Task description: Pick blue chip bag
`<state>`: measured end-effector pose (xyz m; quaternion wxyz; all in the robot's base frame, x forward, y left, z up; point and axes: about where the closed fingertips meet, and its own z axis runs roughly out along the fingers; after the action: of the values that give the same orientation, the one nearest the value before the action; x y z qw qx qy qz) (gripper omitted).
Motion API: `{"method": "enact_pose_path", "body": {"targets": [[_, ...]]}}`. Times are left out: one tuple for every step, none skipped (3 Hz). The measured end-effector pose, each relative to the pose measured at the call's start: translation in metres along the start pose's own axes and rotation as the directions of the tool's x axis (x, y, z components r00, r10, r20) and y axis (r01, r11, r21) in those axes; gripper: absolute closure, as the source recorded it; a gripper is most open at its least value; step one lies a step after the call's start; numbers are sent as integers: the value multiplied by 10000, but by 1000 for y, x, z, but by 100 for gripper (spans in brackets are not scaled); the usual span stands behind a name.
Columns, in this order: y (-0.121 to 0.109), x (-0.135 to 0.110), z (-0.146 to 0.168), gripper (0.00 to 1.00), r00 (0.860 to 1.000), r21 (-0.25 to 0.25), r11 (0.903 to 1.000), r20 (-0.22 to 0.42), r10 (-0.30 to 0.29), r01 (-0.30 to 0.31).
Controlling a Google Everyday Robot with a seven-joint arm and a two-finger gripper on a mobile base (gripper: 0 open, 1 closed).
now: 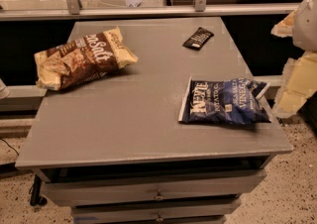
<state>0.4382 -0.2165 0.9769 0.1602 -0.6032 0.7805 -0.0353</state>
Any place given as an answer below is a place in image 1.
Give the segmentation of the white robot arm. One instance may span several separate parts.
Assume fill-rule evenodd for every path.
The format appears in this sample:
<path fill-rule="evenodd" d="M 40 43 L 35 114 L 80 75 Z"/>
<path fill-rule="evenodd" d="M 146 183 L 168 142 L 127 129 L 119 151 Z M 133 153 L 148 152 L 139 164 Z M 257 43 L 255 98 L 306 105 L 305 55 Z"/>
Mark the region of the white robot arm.
<path fill-rule="evenodd" d="M 299 7 L 271 29 L 274 36 L 291 37 L 304 51 L 317 52 L 317 0 L 303 0 Z"/>

